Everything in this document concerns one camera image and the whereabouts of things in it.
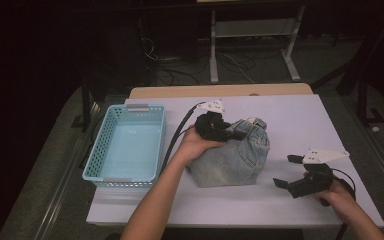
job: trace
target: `table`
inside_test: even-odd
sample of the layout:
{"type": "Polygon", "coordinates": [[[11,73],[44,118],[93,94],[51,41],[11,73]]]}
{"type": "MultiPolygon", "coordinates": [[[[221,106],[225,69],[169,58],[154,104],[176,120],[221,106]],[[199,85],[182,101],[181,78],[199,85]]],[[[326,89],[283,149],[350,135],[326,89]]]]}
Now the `table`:
{"type": "MultiPolygon", "coordinates": [[[[168,225],[237,228],[340,225],[331,208],[317,204],[312,196],[293,199],[286,190],[276,188],[272,180],[280,178],[295,181],[302,178],[305,171],[303,166],[289,163],[286,160],[288,154],[304,155],[309,147],[344,150],[320,98],[312,94],[308,85],[138,88],[132,91],[131,99],[126,103],[166,105],[166,150],[177,125],[189,108],[195,103],[214,98],[223,100],[225,121],[251,117],[251,113],[266,121],[271,149],[265,168],[255,185],[219,188],[198,188],[192,177],[187,172],[183,173],[168,225]],[[260,96],[248,96],[250,93],[260,96]]],[[[198,114],[192,115],[186,125],[193,123],[198,114]]],[[[384,226],[350,159],[337,160],[329,163],[329,166],[347,172],[354,179],[358,202],[378,226],[384,226]]],[[[87,222],[98,225],[124,224],[145,193],[144,189],[97,188],[87,222]]]]}

